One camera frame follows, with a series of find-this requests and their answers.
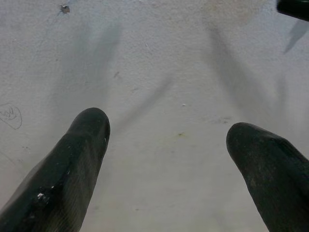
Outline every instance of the concrete floor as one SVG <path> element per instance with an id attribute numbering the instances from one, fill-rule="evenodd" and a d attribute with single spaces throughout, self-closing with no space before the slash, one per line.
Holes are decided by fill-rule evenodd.
<path id="1" fill-rule="evenodd" d="M 112 134 L 82 232 L 267 231 L 225 136 L 309 152 L 309 24 L 275 4 L 0 0 L 0 206 L 95 106 Z"/>

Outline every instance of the floor stain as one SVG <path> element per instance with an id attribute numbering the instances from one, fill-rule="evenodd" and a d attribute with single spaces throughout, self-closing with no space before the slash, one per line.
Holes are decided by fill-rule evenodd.
<path id="1" fill-rule="evenodd" d="M 220 26 L 246 25 L 266 0 L 207 0 L 204 17 L 208 23 Z"/>

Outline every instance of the debris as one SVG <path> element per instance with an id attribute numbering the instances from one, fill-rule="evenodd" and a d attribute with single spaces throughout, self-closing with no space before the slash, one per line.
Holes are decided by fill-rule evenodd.
<path id="1" fill-rule="evenodd" d="M 70 8 L 68 5 L 60 5 L 60 9 L 62 11 L 62 13 L 67 14 L 70 12 Z"/>

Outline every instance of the gray floor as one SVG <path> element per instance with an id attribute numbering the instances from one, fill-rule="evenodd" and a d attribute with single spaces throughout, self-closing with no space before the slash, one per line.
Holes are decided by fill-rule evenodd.
<path id="1" fill-rule="evenodd" d="M 265 0 L 64 3 L 0 0 L 0 206 L 95 106 L 112 134 L 82 232 L 267 231 L 225 136 L 309 152 L 308 23 Z"/>

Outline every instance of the black object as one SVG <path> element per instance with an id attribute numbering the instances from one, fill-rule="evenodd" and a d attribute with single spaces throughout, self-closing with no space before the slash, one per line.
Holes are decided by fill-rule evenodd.
<path id="1" fill-rule="evenodd" d="M 0 232 L 77 232 L 110 136 L 103 111 L 81 112 L 0 213 Z"/>
<path id="2" fill-rule="evenodd" d="M 279 13 L 309 21 L 308 0 L 279 0 L 277 10 Z"/>
<path id="3" fill-rule="evenodd" d="M 270 232 L 309 231 L 309 161 L 286 139 L 247 123 L 227 149 Z"/>

